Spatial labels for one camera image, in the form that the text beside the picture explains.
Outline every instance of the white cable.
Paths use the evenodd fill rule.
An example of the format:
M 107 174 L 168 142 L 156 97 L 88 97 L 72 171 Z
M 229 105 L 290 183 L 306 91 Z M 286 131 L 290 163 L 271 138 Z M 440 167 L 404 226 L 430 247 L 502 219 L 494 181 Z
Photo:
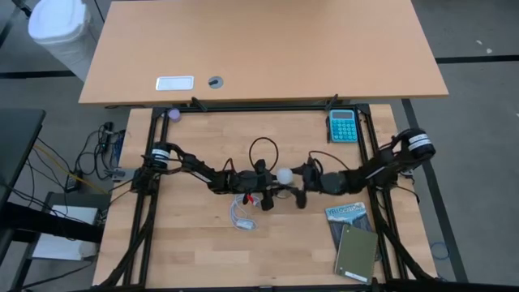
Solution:
M 240 207 L 240 202 L 243 202 L 244 196 L 245 196 L 244 194 L 236 195 L 234 197 L 233 202 L 230 204 L 230 209 L 229 209 L 230 221 L 231 221 L 231 223 L 233 223 L 234 228 L 236 228 L 237 230 L 253 231 L 258 228 L 258 225 L 256 224 L 256 222 L 254 220 L 248 219 L 247 212 L 245 212 L 245 210 L 242 207 Z M 252 199 L 254 200 L 253 205 L 255 205 L 255 206 L 260 201 L 260 198 L 258 198 L 255 195 L 252 195 Z M 240 211 L 242 211 L 243 214 L 245 214 L 245 217 L 240 217 L 236 214 L 236 212 L 234 210 L 236 207 Z

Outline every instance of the calculator display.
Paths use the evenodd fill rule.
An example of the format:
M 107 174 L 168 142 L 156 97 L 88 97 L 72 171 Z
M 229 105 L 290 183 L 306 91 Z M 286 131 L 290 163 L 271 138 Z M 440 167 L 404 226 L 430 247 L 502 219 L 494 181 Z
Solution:
M 332 112 L 332 118 L 352 118 L 353 115 L 350 112 Z

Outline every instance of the book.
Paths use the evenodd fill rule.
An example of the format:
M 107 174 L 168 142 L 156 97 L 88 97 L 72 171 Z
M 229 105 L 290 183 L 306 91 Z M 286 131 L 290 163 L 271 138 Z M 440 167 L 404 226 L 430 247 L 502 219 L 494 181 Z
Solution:
M 344 224 L 335 261 L 335 274 L 371 284 L 377 234 Z
M 367 216 L 366 206 L 363 202 L 353 204 L 345 204 L 337 207 L 326 208 L 326 217 L 332 232 L 333 244 L 336 251 L 339 250 L 339 243 L 341 242 L 342 228 L 344 225 L 352 225 L 361 230 L 373 232 L 370 220 Z M 380 254 L 377 251 L 375 260 L 380 259 Z

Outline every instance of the wooden table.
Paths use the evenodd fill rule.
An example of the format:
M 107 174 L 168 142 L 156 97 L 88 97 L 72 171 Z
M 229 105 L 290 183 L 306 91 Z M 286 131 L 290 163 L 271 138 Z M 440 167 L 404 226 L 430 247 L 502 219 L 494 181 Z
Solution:
M 157 91 L 160 76 L 193 76 Z M 212 89 L 213 76 L 223 86 Z M 446 97 L 411 1 L 112 2 L 80 103 Z
M 397 132 L 391 107 L 371 105 L 371 112 L 378 141 L 388 142 Z M 131 111 L 122 149 L 122 167 L 141 166 L 140 155 L 145 150 L 150 115 L 150 109 Z M 234 159 L 237 170 L 250 169 L 248 148 L 255 138 L 263 135 L 276 141 L 279 147 L 277 167 L 301 165 L 309 150 L 336 155 L 350 168 L 360 166 L 357 144 L 326 143 L 325 117 L 324 111 L 184 114 L 181 122 L 170 123 L 168 141 L 216 169 L 222 167 L 228 157 Z M 259 142 L 252 156 L 253 160 L 264 158 L 269 165 L 275 154 L 271 144 Z M 326 171 L 341 169 L 332 159 L 319 159 Z M 400 179 L 399 184 L 412 189 L 408 180 Z M 117 189 L 113 197 L 126 190 L 126 186 Z M 126 251 L 135 199 L 135 194 L 128 194 L 110 207 L 95 284 L 106 279 Z M 358 201 L 369 209 L 366 190 L 343 196 L 309 193 L 305 209 L 298 209 L 293 197 L 275 199 L 274 209 L 268 212 L 248 205 L 247 210 L 259 226 L 252 232 L 239 231 L 231 225 L 232 199 L 231 195 L 214 195 L 189 174 L 162 177 L 147 287 L 357 283 L 333 274 L 336 252 L 324 209 Z M 402 243 L 423 269 L 434 275 L 435 266 L 416 199 L 407 191 L 395 189 L 392 201 Z M 396 277 L 392 248 L 389 252 Z M 140 254 L 134 279 L 138 278 L 139 258 Z M 384 279 L 380 263 L 375 264 L 375 276 Z

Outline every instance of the white label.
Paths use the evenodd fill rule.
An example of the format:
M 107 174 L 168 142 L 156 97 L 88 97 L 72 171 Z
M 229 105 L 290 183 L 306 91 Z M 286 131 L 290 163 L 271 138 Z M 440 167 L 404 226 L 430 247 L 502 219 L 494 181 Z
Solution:
M 418 147 L 421 147 L 423 145 L 427 145 L 430 143 L 431 143 L 431 141 L 429 139 L 419 140 L 418 142 L 414 142 L 411 145 L 409 145 L 408 149 L 409 149 L 409 151 L 413 151 L 413 149 L 416 149 Z
M 157 91 L 192 90 L 195 83 L 193 76 L 163 76 L 157 78 Z
M 199 174 L 196 171 L 193 171 L 191 174 L 193 174 L 197 178 L 200 178 L 201 180 L 205 181 L 206 183 L 210 183 L 211 182 L 211 180 L 209 178 L 204 177 L 202 174 Z
M 162 161 L 162 162 L 168 163 L 167 159 L 169 159 L 169 153 L 167 151 L 164 151 L 161 149 L 153 149 L 152 156 L 157 161 Z
M 363 281 L 364 283 L 367 283 L 367 278 L 359 276 L 357 274 L 350 273 L 350 272 L 345 272 L 344 275 L 348 276 L 348 277 L 352 277 L 353 279 L 357 279 L 359 281 Z
M 419 141 L 419 140 L 424 140 L 424 139 L 429 139 L 429 137 L 427 136 L 427 134 L 420 134 L 420 135 L 416 135 L 415 137 L 409 139 L 409 144 L 412 144 L 416 141 Z

